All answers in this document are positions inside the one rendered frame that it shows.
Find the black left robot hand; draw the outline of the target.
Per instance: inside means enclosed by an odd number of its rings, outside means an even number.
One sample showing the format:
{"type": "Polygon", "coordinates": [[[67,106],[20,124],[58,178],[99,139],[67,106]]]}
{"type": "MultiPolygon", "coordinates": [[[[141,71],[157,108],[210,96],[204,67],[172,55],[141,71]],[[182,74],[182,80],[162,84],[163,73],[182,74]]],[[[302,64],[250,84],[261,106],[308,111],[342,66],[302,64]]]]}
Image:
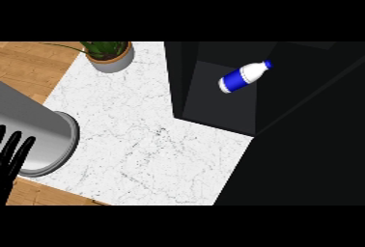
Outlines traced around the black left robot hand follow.
{"type": "Polygon", "coordinates": [[[15,131],[3,149],[0,150],[0,206],[8,203],[14,182],[21,171],[21,166],[33,148],[36,137],[30,136],[21,142],[21,132],[15,131]]]}

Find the blue and white water bottle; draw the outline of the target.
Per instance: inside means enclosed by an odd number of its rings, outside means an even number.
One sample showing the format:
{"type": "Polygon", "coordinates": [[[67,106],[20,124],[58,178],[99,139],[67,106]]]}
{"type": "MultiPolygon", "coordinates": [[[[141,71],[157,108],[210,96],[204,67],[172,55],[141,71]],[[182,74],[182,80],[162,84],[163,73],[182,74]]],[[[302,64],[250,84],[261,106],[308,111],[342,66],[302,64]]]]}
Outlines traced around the blue and white water bottle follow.
{"type": "Polygon", "coordinates": [[[219,80],[219,87],[225,94],[231,94],[241,88],[252,85],[263,76],[263,73],[274,68],[269,60],[252,63],[227,74],[219,80]]]}

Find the dark flat cabinet door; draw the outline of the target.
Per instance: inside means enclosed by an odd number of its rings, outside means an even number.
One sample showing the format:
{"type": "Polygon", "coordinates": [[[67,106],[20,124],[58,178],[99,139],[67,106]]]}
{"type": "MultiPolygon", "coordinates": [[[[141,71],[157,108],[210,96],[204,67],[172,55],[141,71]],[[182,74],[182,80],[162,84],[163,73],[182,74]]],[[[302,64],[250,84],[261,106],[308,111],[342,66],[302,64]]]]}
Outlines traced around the dark flat cabinet door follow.
{"type": "Polygon", "coordinates": [[[252,141],[219,206],[365,206],[365,61],[252,141]]]}

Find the grey metal cylinder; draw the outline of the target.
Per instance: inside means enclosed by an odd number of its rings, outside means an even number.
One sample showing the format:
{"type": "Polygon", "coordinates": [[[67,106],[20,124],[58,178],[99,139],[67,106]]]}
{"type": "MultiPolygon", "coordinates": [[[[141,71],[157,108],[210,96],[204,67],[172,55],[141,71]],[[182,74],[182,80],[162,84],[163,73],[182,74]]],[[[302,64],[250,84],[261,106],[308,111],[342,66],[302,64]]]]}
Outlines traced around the grey metal cylinder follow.
{"type": "Polygon", "coordinates": [[[17,89],[0,81],[0,124],[6,135],[23,133],[21,141],[36,137],[20,175],[36,178],[49,175],[70,159],[80,140],[76,119],[52,111],[17,89]]]}

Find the green plant in grey pot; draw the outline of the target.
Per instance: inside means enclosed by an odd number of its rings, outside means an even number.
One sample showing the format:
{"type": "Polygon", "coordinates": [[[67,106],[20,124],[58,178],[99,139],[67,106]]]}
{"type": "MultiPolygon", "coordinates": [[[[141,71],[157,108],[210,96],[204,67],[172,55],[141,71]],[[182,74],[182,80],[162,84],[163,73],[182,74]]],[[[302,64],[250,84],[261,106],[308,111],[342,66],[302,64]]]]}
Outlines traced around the green plant in grey pot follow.
{"type": "Polygon", "coordinates": [[[82,45],[83,48],[79,49],[55,43],[55,46],[80,51],[95,69],[104,73],[119,72],[132,64],[135,47],[130,41],[82,41],[82,45]]]}

